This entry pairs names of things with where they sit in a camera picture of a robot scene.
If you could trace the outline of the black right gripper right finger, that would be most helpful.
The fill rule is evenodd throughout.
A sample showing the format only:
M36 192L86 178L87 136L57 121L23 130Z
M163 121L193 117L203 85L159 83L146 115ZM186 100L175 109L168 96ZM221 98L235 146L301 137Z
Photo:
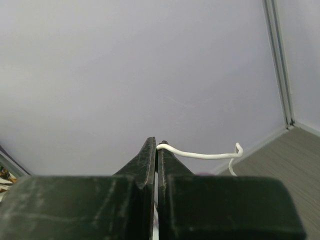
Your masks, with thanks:
M278 179L194 174L178 156L201 160L243 155L184 152L163 141L157 147L158 237L161 240L304 240L294 201Z

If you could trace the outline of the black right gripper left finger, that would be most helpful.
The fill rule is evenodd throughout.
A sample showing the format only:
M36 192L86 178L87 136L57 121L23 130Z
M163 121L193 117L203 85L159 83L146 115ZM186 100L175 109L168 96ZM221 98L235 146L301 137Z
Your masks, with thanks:
M0 205L3 240L150 240L156 139L113 175L27 175Z

